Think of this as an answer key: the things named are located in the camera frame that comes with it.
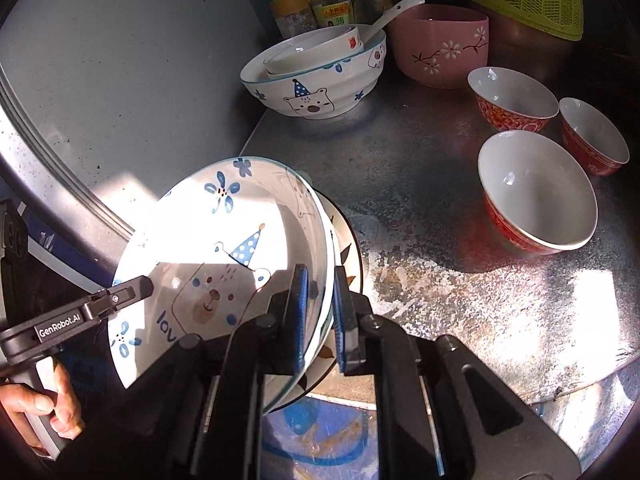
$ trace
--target brown pot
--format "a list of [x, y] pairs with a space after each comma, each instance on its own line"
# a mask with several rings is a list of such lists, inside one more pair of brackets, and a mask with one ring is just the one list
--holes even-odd
[[511, 68], [541, 83], [554, 79], [566, 66], [573, 41], [529, 27], [471, 0], [467, 5], [489, 17], [489, 66]]

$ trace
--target ceramic plate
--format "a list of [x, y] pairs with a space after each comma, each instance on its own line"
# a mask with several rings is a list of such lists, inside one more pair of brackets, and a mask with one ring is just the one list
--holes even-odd
[[218, 162], [177, 184], [129, 241], [114, 283], [146, 274], [154, 293], [108, 323], [111, 354], [129, 386], [186, 333], [211, 339], [264, 313], [290, 285], [296, 264], [309, 271], [304, 367], [270, 376], [268, 408], [308, 368], [331, 313], [335, 250], [318, 196], [279, 162], [242, 157]]
[[[316, 190], [316, 193], [320, 198], [322, 208], [324, 208], [324, 211], [334, 226], [338, 241], [338, 251], [336, 254], [339, 254], [339, 261], [337, 263], [345, 267], [347, 280], [349, 281], [349, 290], [362, 294], [364, 280], [362, 256], [353, 229], [351, 229], [351, 225], [346, 217], [331, 200], [318, 190]], [[283, 408], [287, 404], [295, 402], [318, 386], [334, 367], [335, 355], [335, 332], [332, 328], [329, 330], [328, 336], [321, 346], [318, 355], [311, 363], [311, 366], [302, 377], [300, 377], [300, 380], [298, 380], [291, 391], [276, 405], [275, 409]]]

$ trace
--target red patterned bowl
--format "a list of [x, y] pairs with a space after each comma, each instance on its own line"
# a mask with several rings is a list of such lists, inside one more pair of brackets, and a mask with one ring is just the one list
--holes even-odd
[[469, 72], [466, 80], [482, 115], [500, 132], [539, 132], [558, 114], [558, 100], [551, 91], [515, 70], [485, 66]]
[[521, 130], [496, 134], [480, 149], [478, 173], [492, 222], [516, 247], [553, 254], [593, 236], [598, 205], [591, 183], [552, 140]]
[[610, 175], [629, 162], [629, 148], [618, 129], [590, 104], [560, 101], [562, 141], [575, 160], [594, 175]]

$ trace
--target white ceramic spoon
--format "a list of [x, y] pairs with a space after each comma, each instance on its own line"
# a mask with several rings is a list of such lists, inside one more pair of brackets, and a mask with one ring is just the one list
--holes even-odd
[[393, 7], [386, 10], [382, 16], [380, 16], [374, 23], [367, 29], [366, 32], [360, 33], [360, 41], [365, 45], [367, 45], [367, 41], [373, 38], [378, 31], [385, 27], [391, 20], [396, 19], [400, 14], [405, 12], [407, 9], [411, 9], [411, 7], [415, 7], [416, 5], [421, 5], [424, 3], [424, 0], [401, 0], [396, 3]]

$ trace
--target human hand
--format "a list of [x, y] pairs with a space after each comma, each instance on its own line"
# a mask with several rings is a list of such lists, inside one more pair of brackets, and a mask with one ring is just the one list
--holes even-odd
[[9, 418], [26, 443], [38, 450], [43, 450], [44, 446], [24, 416], [25, 413], [48, 415], [55, 410], [50, 423], [53, 430], [62, 438], [74, 439], [84, 428], [80, 404], [71, 387], [71, 379], [59, 363], [53, 371], [53, 381], [57, 392], [55, 402], [50, 397], [34, 392], [22, 384], [0, 386], [0, 402]]

